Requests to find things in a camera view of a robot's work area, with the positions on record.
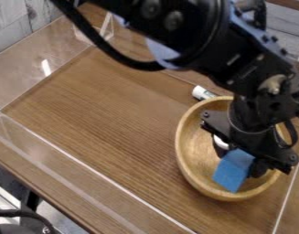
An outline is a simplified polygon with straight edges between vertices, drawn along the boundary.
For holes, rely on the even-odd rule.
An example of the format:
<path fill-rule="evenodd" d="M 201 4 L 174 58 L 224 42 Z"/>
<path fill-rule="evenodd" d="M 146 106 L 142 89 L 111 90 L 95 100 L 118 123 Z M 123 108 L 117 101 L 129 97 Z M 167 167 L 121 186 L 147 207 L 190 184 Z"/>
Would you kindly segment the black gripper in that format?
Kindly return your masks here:
<path fill-rule="evenodd" d="M 254 156 L 250 177 L 260 178 L 274 169 L 288 175 L 299 162 L 293 150 L 298 141 L 296 117 L 299 101 L 293 97 L 234 97 L 226 111 L 202 111 L 201 125 L 213 134 L 220 158 L 234 149 Z"/>

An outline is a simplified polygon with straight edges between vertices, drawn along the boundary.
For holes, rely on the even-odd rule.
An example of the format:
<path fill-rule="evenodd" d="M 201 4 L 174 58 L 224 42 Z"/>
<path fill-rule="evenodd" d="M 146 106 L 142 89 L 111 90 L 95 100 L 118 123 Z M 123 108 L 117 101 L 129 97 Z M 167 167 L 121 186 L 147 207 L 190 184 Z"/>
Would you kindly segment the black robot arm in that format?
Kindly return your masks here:
<path fill-rule="evenodd" d="M 202 126 L 254 157 L 250 176 L 290 173 L 299 162 L 277 126 L 299 118 L 299 73 L 266 31 L 265 0 L 91 0 L 149 40 L 153 61 L 126 57 L 69 2 L 51 0 L 91 42 L 121 64 L 145 71 L 193 70 L 234 94 L 224 111 L 202 112 Z"/>

